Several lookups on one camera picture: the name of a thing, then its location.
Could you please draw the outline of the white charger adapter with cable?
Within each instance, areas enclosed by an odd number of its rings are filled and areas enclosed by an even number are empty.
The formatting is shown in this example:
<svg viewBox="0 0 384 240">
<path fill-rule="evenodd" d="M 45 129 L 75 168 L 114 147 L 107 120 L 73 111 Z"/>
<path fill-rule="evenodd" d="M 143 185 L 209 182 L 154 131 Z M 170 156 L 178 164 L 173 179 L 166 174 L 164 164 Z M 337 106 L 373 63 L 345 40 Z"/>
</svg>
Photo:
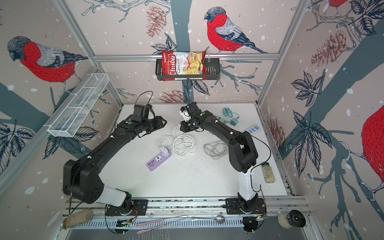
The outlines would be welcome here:
<svg viewBox="0 0 384 240">
<path fill-rule="evenodd" d="M 191 119 L 191 117 L 188 114 L 188 111 L 186 111 L 186 110 L 183 110 L 183 111 L 180 110 L 180 115 L 183 117 L 183 120 L 177 126 L 174 126 L 172 128 L 172 130 L 171 130 L 171 136 L 173 136 L 174 138 L 177 137 L 175 132 L 176 131 L 180 131 L 181 124 L 184 123 L 184 122 L 187 122 L 187 121 L 189 121 Z"/>
</svg>

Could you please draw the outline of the small white plug adapter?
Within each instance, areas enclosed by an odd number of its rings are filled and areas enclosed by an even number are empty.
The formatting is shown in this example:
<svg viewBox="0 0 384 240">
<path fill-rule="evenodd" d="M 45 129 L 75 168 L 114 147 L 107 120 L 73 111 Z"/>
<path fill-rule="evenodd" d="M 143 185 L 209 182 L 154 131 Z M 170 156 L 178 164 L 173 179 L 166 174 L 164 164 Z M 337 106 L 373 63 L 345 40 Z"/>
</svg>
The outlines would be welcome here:
<svg viewBox="0 0 384 240">
<path fill-rule="evenodd" d="M 172 142 L 169 145 L 165 145 L 165 141 L 167 139 L 170 139 Z M 161 139 L 156 140 L 156 144 L 160 147 L 163 155 L 165 157 L 170 157 L 172 155 L 173 150 L 173 142 L 175 140 L 175 137 L 173 135 L 164 135 Z"/>
</svg>

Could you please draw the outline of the purple power strip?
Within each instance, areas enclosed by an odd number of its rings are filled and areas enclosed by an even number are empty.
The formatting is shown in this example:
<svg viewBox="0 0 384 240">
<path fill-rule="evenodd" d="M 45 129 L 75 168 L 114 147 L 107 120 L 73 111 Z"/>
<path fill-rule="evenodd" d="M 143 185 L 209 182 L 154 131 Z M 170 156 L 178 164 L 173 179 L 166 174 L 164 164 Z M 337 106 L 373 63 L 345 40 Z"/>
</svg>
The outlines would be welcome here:
<svg viewBox="0 0 384 240">
<path fill-rule="evenodd" d="M 155 169 L 157 169 L 160 165 L 162 165 L 166 160 L 168 160 L 172 156 L 171 151 L 161 152 L 159 155 L 154 157 L 152 160 L 150 160 L 146 166 L 147 168 L 153 172 Z"/>
</svg>

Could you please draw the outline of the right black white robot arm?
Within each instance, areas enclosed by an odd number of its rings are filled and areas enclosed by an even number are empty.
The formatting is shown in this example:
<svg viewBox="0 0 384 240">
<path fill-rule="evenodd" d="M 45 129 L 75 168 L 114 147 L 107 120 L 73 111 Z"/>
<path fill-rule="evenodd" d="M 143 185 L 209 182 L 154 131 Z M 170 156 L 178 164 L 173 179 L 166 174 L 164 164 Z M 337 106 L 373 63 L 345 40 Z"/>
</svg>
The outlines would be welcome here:
<svg viewBox="0 0 384 240">
<path fill-rule="evenodd" d="M 244 213 L 252 212 L 256 207 L 258 194 L 253 190 L 250 169 L 256 166 L 259 157 L 252 136 L 230 128 L 209 111 L 201 111 L 195 102 L 182 107 L 180 114 L 184 118 L 180 127 L 182 132 L 189 133 L 201 128 L 227 145 L 230 164 L 239 172 L 240 209 Z"/>
</svg>

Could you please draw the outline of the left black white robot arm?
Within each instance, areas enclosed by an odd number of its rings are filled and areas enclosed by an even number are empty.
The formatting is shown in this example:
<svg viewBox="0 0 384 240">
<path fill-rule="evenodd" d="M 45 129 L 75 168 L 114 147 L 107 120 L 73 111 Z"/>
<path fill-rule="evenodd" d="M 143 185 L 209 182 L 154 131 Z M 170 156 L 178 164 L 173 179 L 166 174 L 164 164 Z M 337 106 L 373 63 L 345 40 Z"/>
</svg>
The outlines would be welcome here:
<svg viewBox="0 0 384 240">
<path fill-rule="evenodd" d="M 135 105 L 133 114 L 120 122 L 111 135 L 87 155 L 64 165 L 63 193 L 87 204 L 100 203 L 130 213 L 132 195 L 106 186 L 99 174 L 109 160 L 136 137 L 141 138 L 165 127 L 167 121 L 155 115 L 150 104 Z"/>
</svg>

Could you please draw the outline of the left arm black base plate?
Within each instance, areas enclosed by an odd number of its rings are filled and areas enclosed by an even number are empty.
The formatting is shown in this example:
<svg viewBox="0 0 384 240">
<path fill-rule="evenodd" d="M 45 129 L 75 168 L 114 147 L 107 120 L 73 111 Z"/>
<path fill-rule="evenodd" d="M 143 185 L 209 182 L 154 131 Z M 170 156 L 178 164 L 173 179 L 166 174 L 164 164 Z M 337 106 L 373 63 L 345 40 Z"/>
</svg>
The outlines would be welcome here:
<svg viewBox="0 0 384 240">
<path fill-rule="evenodd" d="M 149 201 L 146 199 L 128 199 L 120 207 L 107 205 L 107 217 L 145 216 Z"/>
</svg>

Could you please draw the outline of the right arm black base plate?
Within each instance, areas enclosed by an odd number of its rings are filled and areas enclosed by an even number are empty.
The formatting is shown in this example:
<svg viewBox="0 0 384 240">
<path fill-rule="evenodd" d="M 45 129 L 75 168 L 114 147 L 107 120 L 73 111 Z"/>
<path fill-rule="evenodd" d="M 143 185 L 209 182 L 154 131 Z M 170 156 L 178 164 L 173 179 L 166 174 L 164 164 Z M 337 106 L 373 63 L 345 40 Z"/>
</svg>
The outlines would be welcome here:
<svg viewBox="0 0 384 240">
<path fill-rule="evenodd" d="M 264 199 L 257 198 L 255 200 L 243 201 L 236 198 L 225 199 L 223 207 L 228 215 L 266 215 L 267 209 Z"/>
</svg>

